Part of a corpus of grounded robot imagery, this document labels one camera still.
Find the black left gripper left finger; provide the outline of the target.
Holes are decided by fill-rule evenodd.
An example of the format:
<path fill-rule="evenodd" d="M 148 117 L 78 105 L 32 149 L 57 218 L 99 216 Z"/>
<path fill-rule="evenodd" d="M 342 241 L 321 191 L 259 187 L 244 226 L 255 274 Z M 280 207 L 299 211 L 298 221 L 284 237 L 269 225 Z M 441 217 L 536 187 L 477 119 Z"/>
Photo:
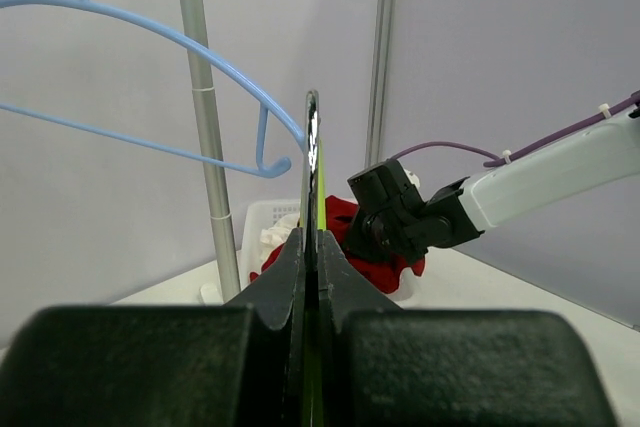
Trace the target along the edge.
<path fill-rule="evenodd" d="M 302 233 L 231 301 L 56 306 L 1 365 L 5 426 L 299 426 Z"/>

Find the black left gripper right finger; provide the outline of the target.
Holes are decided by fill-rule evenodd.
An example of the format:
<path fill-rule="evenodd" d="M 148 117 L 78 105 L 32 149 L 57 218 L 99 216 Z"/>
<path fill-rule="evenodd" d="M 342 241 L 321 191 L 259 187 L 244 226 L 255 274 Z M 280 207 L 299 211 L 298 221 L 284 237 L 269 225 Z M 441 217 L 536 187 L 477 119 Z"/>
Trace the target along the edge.
<path fill-rule="evenodd" d="M 329 426 L 614 426 L 582 338 L 540 310 L 404 309 L 318 236 Z"/>

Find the white printed t shirt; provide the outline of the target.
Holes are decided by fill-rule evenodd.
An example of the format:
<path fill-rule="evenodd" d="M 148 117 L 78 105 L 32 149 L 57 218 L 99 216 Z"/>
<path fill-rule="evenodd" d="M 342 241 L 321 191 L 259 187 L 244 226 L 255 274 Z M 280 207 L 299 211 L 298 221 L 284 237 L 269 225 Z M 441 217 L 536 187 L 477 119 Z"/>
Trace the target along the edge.
<path fill-rule="evenodd" d="M 259 236 L 259 245 L 263 250 L 274 250 L 282 245 L 289 237 L 291 231 L 298 226 L 299 216 L 287 214 L 279 218 L 275 224 L 262 229 Z"/>

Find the red t shirt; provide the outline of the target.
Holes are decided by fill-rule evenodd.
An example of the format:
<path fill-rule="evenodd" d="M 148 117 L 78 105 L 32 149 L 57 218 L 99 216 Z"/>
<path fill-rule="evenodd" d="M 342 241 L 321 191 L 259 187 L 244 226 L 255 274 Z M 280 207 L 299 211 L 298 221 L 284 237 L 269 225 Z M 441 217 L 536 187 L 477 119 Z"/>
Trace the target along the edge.
<path fill-rule="evenodd" d="M 357 210 L 352 218 L 343 242 L 338 242 L 344 255 L 350 253 L 364 261 L 371 263 L 390 262 L 396 258 L 404 260 L 411 265 L 418 261 L 415 259 L 412 263 L 392 250 L 389 249 L 387 241 L 381 236 L 381 232 L 377 225 L 370 226 L 366 219 L 360 217 L 358 212 L 359 206 L 355 202 Z"/>

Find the light blue plastic hanger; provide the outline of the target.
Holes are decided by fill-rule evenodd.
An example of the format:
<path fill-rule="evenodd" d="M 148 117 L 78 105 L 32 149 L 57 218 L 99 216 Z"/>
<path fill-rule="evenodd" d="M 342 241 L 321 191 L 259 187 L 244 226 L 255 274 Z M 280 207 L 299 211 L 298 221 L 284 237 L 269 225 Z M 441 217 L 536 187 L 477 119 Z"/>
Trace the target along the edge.
<path fill-rule="evenodd" d="M 94 1 L 181 29 L 178 0 Z M 1 103 L 196 152 L 188 71 L 182 47 L 121 21 L 50 6 L 1 9 Z M 257 102 L 225 75 L 218 80 L 225 157 L 255 166 Z M 141 172 L 196 167 L 151 152 L 1 111 L 3 169 L 41 169 L 53 180 L 63 167 L 115 176 L 129 160 Z"/>

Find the lime green hanger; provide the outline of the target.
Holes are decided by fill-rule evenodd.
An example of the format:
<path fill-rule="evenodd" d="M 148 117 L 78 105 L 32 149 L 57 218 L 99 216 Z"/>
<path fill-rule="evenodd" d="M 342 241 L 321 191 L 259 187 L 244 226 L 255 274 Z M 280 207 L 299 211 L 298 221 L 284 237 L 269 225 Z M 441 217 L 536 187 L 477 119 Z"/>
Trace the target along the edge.
<path fill-rule="evenodd" d="M 319 95 L 310 90 L 305 99 L 306 128 L 301 226 L 304 232 L 305 304 L 302 352 L 301 425 L 323 426 L 321 353 L 318 340 L 318 220 L 320 173 Z"/>

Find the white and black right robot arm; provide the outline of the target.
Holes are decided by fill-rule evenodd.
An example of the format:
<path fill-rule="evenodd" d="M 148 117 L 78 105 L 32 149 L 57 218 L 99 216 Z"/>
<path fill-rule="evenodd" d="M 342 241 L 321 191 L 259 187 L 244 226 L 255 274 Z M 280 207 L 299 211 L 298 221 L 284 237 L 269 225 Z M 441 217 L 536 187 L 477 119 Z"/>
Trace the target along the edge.
<path fill-rule="evenodd" d="M 343 247 L 369 262 L 407 264 L 429 248 L 477 239 L 515 217 L 639 172 L 639 110 L 598 115 L 596 123 L 521 158 L 421 197 L 400 162 L 388 159 L 348 181 L 358 210 Z"/>

